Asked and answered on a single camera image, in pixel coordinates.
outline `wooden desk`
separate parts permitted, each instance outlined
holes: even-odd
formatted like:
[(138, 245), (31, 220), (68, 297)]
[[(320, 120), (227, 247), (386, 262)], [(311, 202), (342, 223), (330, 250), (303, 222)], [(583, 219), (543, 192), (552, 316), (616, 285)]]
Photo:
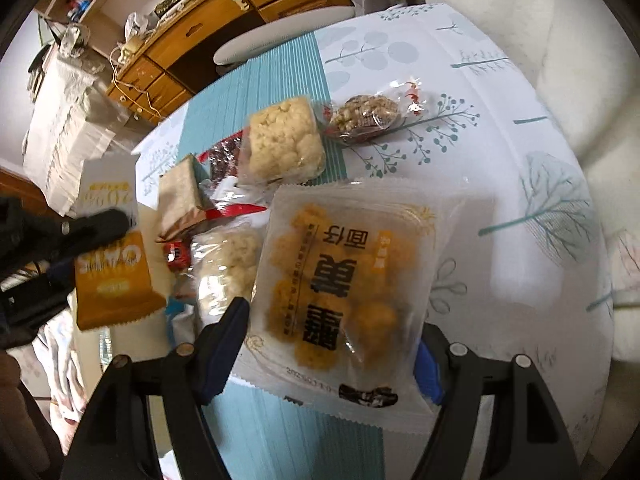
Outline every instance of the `wooden desk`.
[[(210, 43), (212, 37), (219, 35), (220, 41), (224, 43), (262, 23), (306, 10), (344, 5), (351, 5), (351, 1), (190, 0), (184, 10), (162, 23), (129, 63), (119, 71), (119, 81), (136, 88), (112, 84), (108, 90), (109, 97), (141, 117), (158, 123), (160, 119), (152, 113), (151, 107), (167, 117), (199, 90), (186, 82), (185, 77), (180, 76), (176, 62), (205, 40)], [(251, 13), (255, 19), (243, 22), (243, 17)], [(241, 22), (242, 25), (239, 27), (244, 28), (234, 30), (234, 24)], [(211, 64), (213, 54), (213, 47), (211, 52), (204, 53)], [(193, 66), (194, 70), (198, 69), (197, 63)], [(207, 83), (213, 82), (215, 78), (216, 76), (213, 76)]]

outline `cable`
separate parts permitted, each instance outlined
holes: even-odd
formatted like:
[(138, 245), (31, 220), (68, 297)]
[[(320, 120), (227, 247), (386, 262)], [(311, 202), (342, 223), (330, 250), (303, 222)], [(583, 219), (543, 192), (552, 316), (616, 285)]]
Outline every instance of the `cable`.
[(159, 119), (166, 119), (166, 117), (164, 117), (164, 115), (162, 115), (156, 108), (154, 108), (154, 106), (151, 104), (151, 97), (149, 95), (149, 92), (146, 90), (141, 90), (140, 88), (138, 88), (135, 85), (129, 84), (129, 83), (125, 83), (124, 81), (120, 81), (119, 79), (116, 78), (116, 74), (118, 73), (118, 71), (116, 70), (115, 65), (113, 64), (113, 53), (118, 50), (120, 47), (116, 46), (111, 53), (109, 54), (109, 63), (111, 65), (111, 69), (113, 70), (113, 76), (111, 77), (111, 81), (113, 81), (113, 85), (120, 90), (120, 92), (126, 96), (126, 94), (124, 93), (124, 91), (122, 90), (122, 88), (120, 88), (118, 85), (124, 85), (127, 88), (131, 88), (134, 89), (136, 92), (140, 92), (141, 94), (144, 94), (146, 96), (146, 100), (149, 103), (149, 108), (151, 108), (151, 110), (149, 108), (145, 108), (142, 105), (140, 105), (140, 103), (136, 102), (136, 104), (138, 104), (138, 106), (140, 106), (145, 112), (152, 114), (156, 117), (158, 117)]

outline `tablecloth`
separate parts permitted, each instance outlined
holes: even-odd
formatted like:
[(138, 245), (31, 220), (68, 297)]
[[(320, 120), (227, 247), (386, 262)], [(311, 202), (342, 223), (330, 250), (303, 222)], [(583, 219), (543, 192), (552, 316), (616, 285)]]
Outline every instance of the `tablecloth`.
[[(556, 120), (526, 78), (451, 7), (425, 4), (355, 18), (250, 60), (141, 144), (138, 198), (154, 206), (163, 168), (238, 131), (249, 112), (300, 93), (343, 100), (407, 81), (420, 82), (427, 113), (367, 146), (340, 150), (327, 142), (328, 169), (318, 183), (405, 176), (429, 186), (461, 180), (473, 186), (438, 266), (428, 318), (482, 355), (531, 355), (581, 458), (598, 421), (613, 334), (593, 201)], [(358, 448), (380, 446), (380, 433), (358, 428), (353, 453), (362, 457)], [(240, 478), (261, 478), (244, 462)]]

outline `screw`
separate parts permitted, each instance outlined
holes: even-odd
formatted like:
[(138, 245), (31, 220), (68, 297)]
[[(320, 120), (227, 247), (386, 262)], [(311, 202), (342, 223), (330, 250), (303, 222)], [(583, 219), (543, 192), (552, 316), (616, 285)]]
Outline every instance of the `screw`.
[(468, 352), (468, 348), (462, 343), (452, 343), (449, 346), (449, 351), (456, 357), (463, 357)]
[(178, 347), (175, 349), (175, 352), (180, 356), (180, 357), (187, 357), (190, 356), (191, 354), (193, 354), (193, 345), (191, 343), (181, 343), (178, 345)]
[(529, 368), (531, 366), (531, 359), (524, 354), (516, 355), (516, 364), (520, 368)]
[(126, 356), (126, 355), (116, 355), (116, 357), (114, 357), (111, 360), (111, 364), (116, 368), (122, 368), (128, 362), (129, 362), (129, 356)]

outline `snack bag with chinese text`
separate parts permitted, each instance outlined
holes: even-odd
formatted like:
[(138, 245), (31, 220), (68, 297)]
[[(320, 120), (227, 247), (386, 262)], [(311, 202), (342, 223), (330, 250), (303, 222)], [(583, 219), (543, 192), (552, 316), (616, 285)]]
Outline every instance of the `snack bag with chinese text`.
[(110, 246), (76, 258), (76, 291), (80, 330), (135, 321), (166, 305), (154, 290), (138, 224), (137, 155), (109, 155), (86, 160), (82, 167), (78, 214), (107, 208), (129, 216), (130, 230)]
[[(247, 345), (272, 376), (336, 404), (286, 396), (382, 427), (399, 413), (431, 413), (412, 370), (434, 266), (461, 202), (403, 179), (276, 192)], [(282, 393), (271, 380), (252, 382)]]

